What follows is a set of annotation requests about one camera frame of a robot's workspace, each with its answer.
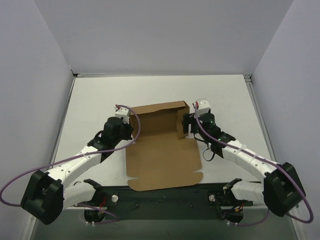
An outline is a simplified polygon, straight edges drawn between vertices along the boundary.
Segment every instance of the screw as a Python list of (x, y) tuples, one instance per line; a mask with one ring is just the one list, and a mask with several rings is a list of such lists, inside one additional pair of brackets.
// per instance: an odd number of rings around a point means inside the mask
[(119, 199), (119, 197), (117, 195), (112, 195), (112, 197), (111, 197), (111, 201), (114, 203), (118, 202), (118, 199)]
[(210, 202), (215, 202), (215, 201), (216, 201), (215, 195), (211, 194), (211, 195), (209, 196), (209, 201), (210, 201)]

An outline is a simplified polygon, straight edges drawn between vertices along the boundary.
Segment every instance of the robotic arm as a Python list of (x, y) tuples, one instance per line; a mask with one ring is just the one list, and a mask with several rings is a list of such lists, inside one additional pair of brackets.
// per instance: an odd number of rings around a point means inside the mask
[(23, 195), (21, 207), (47, 225), (52, 223), (63, 209), (90, 201), (97, 189), (92, 180), (68, 186), (89, 168), (102, 163), (113, 151), (88, 153), (114, 150), (120, 141), (132, 139), (133, 128), (129, 124), (129, 116), (128, 109), (116, 107), (115, 116), (110, 117), (104, 124), (103, 130), (99, 131), (76, 155), (82, 157), (46, 172), (41, 170), (34, 172)]
[(199, 134), (203, 142), (214, 154), (236, 163), (260, 181), (246, 182), (236, 178), (229, 182), (223, 188), (224, 197), (229, 202), (247, 200), (265, 204), (272, 213), (283, 217), (302, 200), (302, 197), (288, 178), (268, 162), (277, 164), (285, 170), (296, 182), (303, 194), (306, 195), (297, 172), (291, 164), (286, 162), (281, 165), (270, 160), (266, 160), (266, 162), (259, 161), (257, 157), (260, 156), (255, 152), (242, 145), (235, 137), (221, 131), (220, 127), (216, 125), (215, 116), (211, 113), (210, 105), (206, 99), (197, 100), (194, 106), (197, 108), (199, 123), (207, 134), (200, 129), (195, 113), (183, 116), (183, 132), (187, 133), (189, 125), (191, 125), (190, 132), (194, 135)]

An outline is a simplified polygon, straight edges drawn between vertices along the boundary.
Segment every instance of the white table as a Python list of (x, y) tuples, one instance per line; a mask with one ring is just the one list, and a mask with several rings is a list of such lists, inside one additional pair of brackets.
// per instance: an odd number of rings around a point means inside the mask
[[(256, 153), (269, 158), (244, 77), (242, 75), (207, 76), (133, 76), (79, 77), (75, 79), (55, 161), (77, 154), (103, 129), (114, 105), (131, 107), (184, 100), (189, 106), (206, 98), (221, 130), (236, 137)], [(203, 159), (204, 144), (198, 144), (202, 161), (201, 183), (229, 182), (235, 178), (257, 179), (238, 165), (215, 156)], [(126, 186), (126, 151), (113, 153), (103, 163), (83, 173), (76, 181), (92, 179), (102, 186)]]

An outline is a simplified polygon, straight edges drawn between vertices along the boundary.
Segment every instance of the open cardboard box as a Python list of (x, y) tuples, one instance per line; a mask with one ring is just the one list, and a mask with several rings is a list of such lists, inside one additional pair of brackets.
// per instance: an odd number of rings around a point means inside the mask
[[(197, 141), (185, 138), (183, 115), (189, 113), (185, 101), (132, 108), (140, 118), (141, 132), (135, 144), (126, 148), (126, 174), (136, 179), (128, 185), (136, 191), (195, 185), (203, 178)], [(131, 113), (133, 136), (138, 121)]]

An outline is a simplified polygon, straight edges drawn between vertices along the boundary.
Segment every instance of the white wall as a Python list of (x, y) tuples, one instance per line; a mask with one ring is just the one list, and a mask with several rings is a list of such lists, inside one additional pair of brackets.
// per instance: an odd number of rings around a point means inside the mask
[(251, 74), (293, 0), (35, 0), (74, 73)]
[(304, 225), (308, 240), (320, 236), (319, 12), (320, 1), (295, 0), (253, 74), (276, 159), (296, 167), (315, 213)]
[[(33, 0), (0, 3), (0, 186), (50, 161), (72, 73)], [(28, 177), (4, 198), (20, 203)], [(22, 208), (0, 203), (0, 239), (20, 239)]]

